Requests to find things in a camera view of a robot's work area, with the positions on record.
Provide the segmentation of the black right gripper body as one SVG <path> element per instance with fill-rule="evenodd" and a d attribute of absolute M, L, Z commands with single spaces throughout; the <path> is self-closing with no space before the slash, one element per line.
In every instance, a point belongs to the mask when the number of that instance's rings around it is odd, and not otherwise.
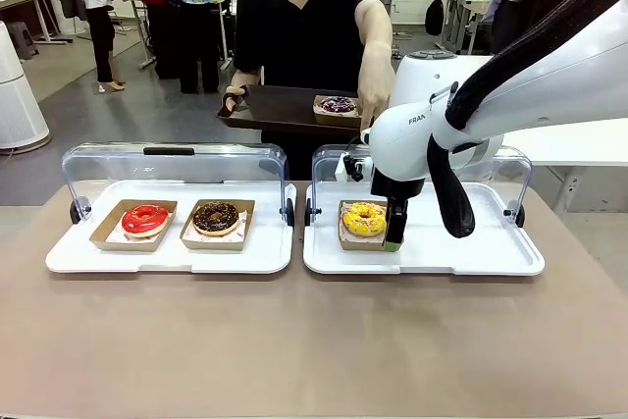
<path fill-rule="evenodd" d="M 399 182 L 384 176 L 377 168 L 373 171 L 371 194 L 384 197 L 386 200 L 409 200 L 421 193 L 423 180 Z"/>

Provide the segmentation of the person's left hand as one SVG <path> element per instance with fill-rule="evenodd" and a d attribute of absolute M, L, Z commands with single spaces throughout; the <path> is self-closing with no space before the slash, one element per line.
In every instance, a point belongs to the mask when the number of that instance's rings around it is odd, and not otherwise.
<path fill-rule="evenodd" d="M 361 102 L 361 125 L 365 131 L 387 109 L 393 92 L 394 76 L 362 79 L 358 84 L 358 98 Z"/>

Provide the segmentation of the person's right hand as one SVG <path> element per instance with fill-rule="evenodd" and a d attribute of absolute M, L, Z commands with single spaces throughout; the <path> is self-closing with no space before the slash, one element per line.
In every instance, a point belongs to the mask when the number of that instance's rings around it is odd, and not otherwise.
<path fill-rule="evenodd" d="M 230 116 L 234 111 L 236 111 L 247 95 L 248 89 L 246 85 L 228 86 L 225 94 L 223 95 L 222 111 L 224 112 L 224 115 Z"/>

